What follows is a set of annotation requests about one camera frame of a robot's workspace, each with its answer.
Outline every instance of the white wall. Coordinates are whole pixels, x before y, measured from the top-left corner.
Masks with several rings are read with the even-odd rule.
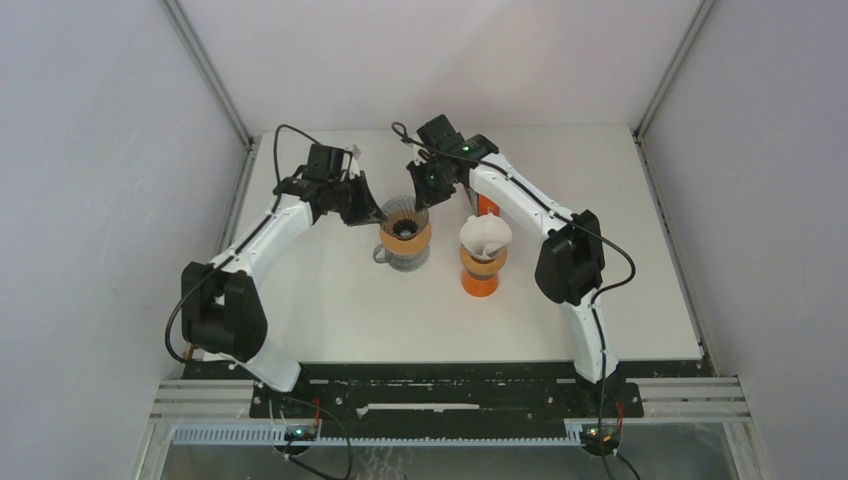
[[[724,1],[647,153],[779,479],[848,471],[848,4]]]
[[[0,18],[0,477],[126,478],[241,148],[156,2]]]
[[[253,134],[635,128],[699,0],[184,0]]]

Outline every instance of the robotic arm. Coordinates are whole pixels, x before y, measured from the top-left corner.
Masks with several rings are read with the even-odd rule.
[[[342,170],[344,157],[347,169]],[[306,165],[274,189],[265,216],[209,264],[182,274],[183,338],[232,360],[281,392],[294,387],[300,364],[270,338],[258,286],[286,248],[318,218],[337,212],[348,226],[385,217],[359,170],[358,150],[312,145]]]
[[[404,142],[418,143],[398,126],[393,129]],[[464,139],[444,115],[417,134],[424,147],[418,151],[421,158],[416,156],[407,165],[416,206],[429,208],[447,200],[456,191],[454,184],[460,183],[491,199],[537,238],[541,246],[536,284],[561,305],[574,342],[577,373],[591,385],[607,378],[608,391],[615,390],[623,381],[616,372],[618,359],[605,340],[609,337],[600,305],[592,305],[604,268],[598,218],[588,210],[575,214],[557,204],[521,176],[489,139],[482,135]]]

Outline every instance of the white table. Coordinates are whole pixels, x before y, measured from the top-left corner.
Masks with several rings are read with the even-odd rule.
[[[590,209],[602,233],[638,267],[630,285],[602,296],[609,342],[623,360],[697,359],[700,350],[630,132],[617,126],[462,128],[482,133],[514,166],[562,205]],[[316,132],[328,145],[362,150],[377,203],[413,194],[405,169],[411,149],[388,130]],[[267,208],[274,187],[273,132],[262,138],[238,234]],[[283,176],[305,163],[308,142],[282,133]],[[513,226],[500,288],[478,299],[459,278],[459,229],[471,213],[464,193],[430,211],[430,259],[400,273],[375,264],[377,225],[346,227],[337,214],[318,220],[260,286],[269,335],[306,362],[516,362],[572,360],[557,306],[533,278],[539,245]],[[627,274],[605,250],[605,281]]]

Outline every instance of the black cable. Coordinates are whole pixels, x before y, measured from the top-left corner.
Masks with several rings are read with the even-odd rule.
[[[627,459],[624,458],[624,456],[622,456],[620,453],[616,453],[615,456],[618,457],[619,460],[624,462],[625,465],[627,465],[627,468],[629,468],[630,471],[633,472],[633,476],[636,477],[636,480],[642,480],[642,477],[639,476],[639,472],[637,472],[636,469],[633,468],[633,464],[627,461]]]
[[[279,127],[277,127],[277,129],[274,130],[274,152],[273,152],[274,155],[273,155],[273,158],[274,158],[274,174],[277,178],[277,184],[278,185],[280,184],[280,162],[279,162],[279,158],[278,158],[278,154],[277,154],[277,144],[279,143],[279,139],[280,139],[280,131],[284,128],[287,128],[287,129],[289,129],[289,130],[291,130],[295,133],[299,133],[300,135],[303,135],[304,137],[311,140],[312,143],[315,143],[317,145],[323,145],[321,142],[316,140],[315,137],[312,137],[311,135],[304,132],[303,130],[300,130],[299,128],[295,128],[295,127],[292,127],[291,125],[286,125],[286,124],[282,124]],[[294,176],[297,177],[302,172],[303,172],[302,166],[297,167],[297,170],[295,170]],[[171,316],[168,317],[168,323],[165,326],[165,349],[168,351],[168,355],[170,355],[171,358],[182,363],[183,365],[193,365],[193,364],[197,364],[197,363],[230,363],[230,360],[210,360],[210,361],[204,362],[204,361],[201,361],[201,360],[194,360],[192,358],[184,358],[183,356],[177,354],[177,352],[174,351],[173,345],[171,345],[171,329],[174,327],[174,321],[176,320],[177,315],[182,310],[183,305],[188,300],[188,298],[194,292],[196,292],[197,289],[199,289],[207,281],[209,281],[209,279],[212,278],[216,273],[220,272],[231,261],[233,261],[235,259],[235,255],[238,255],[239,253],[241,253],[242,250],[244,250],[244,248],[247,247],[247,245],[251,242],[251,240],[256,238],[256,235],[258,235],[259,232],[261,232],[262,229],[265,228],[265,225],[267,225],[268,222],[270,222],[271,219],[274,218],[274,212],[277,211],[277,207],[280,206],[280,202],[282,201],[282,199],[283,199],[282,195],[276,196],[276,199],[274,200],[274,205],[271,207],[270,212],[267,215],[265,215],[265,218],[263,218],[262,221],[259,222],[259,225],[257,225],[256,228],[254,228],[253,231],[250,232],[250,235],[248,235],[247,238],[245,238],[244,241],[241,242],[235,248],[235,250],[233,252],[234,255],[230,255],[223,262],[216,265],[215,268],[211,269],[208,273],[206,273],[204,276],[202,276],[200,278],[200,280],[197,282],[197,284],[195,286],[191,287],[188,290],[188,292],[186,292],[186,294],[183,295],[182,298],[180,298],[180,301],[177,302],[177,305],[174,307],[174,310],[171,312]]]
[[[521,189],[521,191],[523,191],[525,194],[527,194],[527,196],[530,197],[531,200],[536,202],[537,205],[539,205],[540,207],[542,207],[545,210],[551,211],[553,213],[554,218],[556,218],[556,219],[558,219],[562,222],[565,222],[566,225],[569,225],[573,228],[576,228],[578,230],[581,230],[581,231],[591,235],[592,237],[595,237],[596,239],[600,240],[601,242],[603,242],[604,244],[606,244],[607,246],[609,246],[610,248],[615,250],[619,255],[624,257],[624,259],[627,261],[627,264],[630,267],[630,274],[627,275],[627,277],[620,282],[613,283],[612,285],[607,285],[605,287],[599,288],[595,292],[595,294],[592,295],[592,298],[590,300],[590,304],[591,304],[590,308],[592,310],[592,316],[595,319],[595,327],[598,329],[598,337],[600,338],[600,342],[601,342],[601,396],[600,396],[600,400],[598,402],[598,432],[597,432],[598,447],[600,449],[601,459],[603,460],[604,469],[606,470],[609,478],[614,479],[614,477],[612,475],[612,471],[610,470],[610,467],[609,467],[609,463],[607,462],[606,455],[604,455],[604,441],[603,441],[604,436],[603,436],[603,433],[601,432],[601,428],[603,427],[604,395],[606,394],[606,380],[607,380],[607,375],[606,375],[606,372],[607,372],[607,354],[606,354],[607,342],[606,342],[606,338],[604,338],[603,329],[601,328],[601,320],[600,320],[600,318],[598,318],[598,312],[597,312],[597,310],[595,310],[594,306],[595,306],[595,302],[597,301],[598,297],[602,293],[608,292],[608,291],[613,290],[615,288],[623,287],[624,285],[627,285],[628,283],[633,281],[633,278],[636,277],[636,262],[633,261],[633,257],[631,257],[626,251],[624,251],[623,248],[619,247],[618,245],[616,245],[615,243],[613,243],[612,241],[610,241],[609,239],[607,239],[603,235],[599,235],[599,234],[597,234],[593,231],[590,231],[590,230],[584,228],[583,226],[574,223],[571,219],[565,218],[564,216],[560,215],[558,212],[552,211],[549,208],[549,206],[546,205],[545,202],[543,202],[538,196],[536,196],[536,194],[533,193],[527,186],[525,186],[523,183],[521,183],[515,177],[512,177],[511,175],[509,175],[509,173],[506,170],[504,170],[502,167],[500,167],[499,165],[495,165],[494,163],[487,162],[485,160],[473,160],[473,159],[470,159],[470,158],[461,157],[459,155],[453,155],[453,154],[450,154],[450,153],[447,153],[447,152],[440,151],[439,149],[430,147],[428,145],[425,145],[425,144],[413,139],[412,137],[410,137],[409,134],[408,134],[408,131],[406,129],[406,125],[404,125],[400,122],[392,122],[392,131],[401,138],[401,141],[403,143],[416,145],[418,147],[425,149],[427,152],[430,152],[431,154],[441,155],[441,156],[445,156],[445,157],[448,157],[448,158],[453,158],[455,160],[460,160],[460,161],[466,162],[466,163],[483,165],[483,166],[489,167],[489,168],[497,171],[498,173],[503,175],[504,178],[506,178],[507,181],[514,183],[519,189]],[[430,160],[430,159],[432,159],[432,155],[422,156],[422,158],[424,158],[425,160]]]
[[[350,437],[348,436],[347,430],[345,430],[344,425],[342,425],[342,422],[340,422],[339,419],[335,417],[335,415],[328,412],[325,408],[315,405],[314,403],[304,402],[303,400],[298,400],[296,398],[291,397],[283,397],[283,399],[288,400],[290,402],[299,403],[301,405],[306,405],[307,407],[315,408],[318,411],[325,413],[328,417],[332,418],[334,422],[336,422],[336,425],[338,425],[339,428],[342,430],[342,435],[344,435],[345,437],[345,443],[347,443],[347,472],[345,473],[344,477],[333,477],[331,475],[327,475],[326,473],[319,472],[318,470],[301,462],[296,457],[292,457],[291,455],[287,454],[286,452],[288,451],[288,448],[292,444],[292,442],[294,442],[294,439],[289,440],[289,442],[286,444],[285,449],[283,449],[283,455],[286,455],[286,460],[292,462],[293,464],[297,465],[298,467],[306,470],[307,472],[313,475],[323,478],[324,480],[348,480],[350,478],[350,473],[353,471],[353,447],[350,444]]]

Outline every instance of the gray floor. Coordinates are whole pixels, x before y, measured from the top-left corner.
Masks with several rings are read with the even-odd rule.
[[[600,459],[566,447],[362,447],[355,448],[351,479],[603,479]],[[721,425],[625,428],[621,452],[643,479],[737,479]],[[333,476],[347,466],[344,448],[324,447],[300,456]],[[618,480],[633,479],[610,459]],[[268,447],[174,446],[163,478],[194,480],[314,479]]]

